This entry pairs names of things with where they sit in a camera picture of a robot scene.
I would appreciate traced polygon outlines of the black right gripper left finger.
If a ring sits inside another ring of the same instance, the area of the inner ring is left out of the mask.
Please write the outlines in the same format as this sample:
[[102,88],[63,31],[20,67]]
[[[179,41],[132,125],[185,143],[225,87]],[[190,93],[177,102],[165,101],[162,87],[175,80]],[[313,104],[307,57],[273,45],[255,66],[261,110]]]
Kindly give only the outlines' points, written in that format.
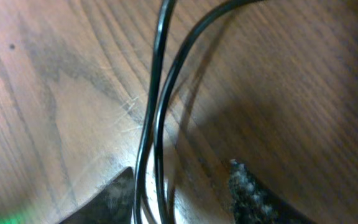
[[102,191],[60,224],[130,224],[134,186],[133,168],[126,167]]

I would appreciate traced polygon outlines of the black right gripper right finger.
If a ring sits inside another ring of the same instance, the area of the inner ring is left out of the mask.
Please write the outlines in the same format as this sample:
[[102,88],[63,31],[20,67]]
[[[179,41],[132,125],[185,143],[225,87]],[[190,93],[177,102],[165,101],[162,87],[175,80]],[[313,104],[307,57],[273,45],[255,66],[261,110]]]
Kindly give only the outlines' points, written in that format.
[[307,224],[314,221],[282,200],[252,174],[245,164],[231,160],[228,187],[236,224]]

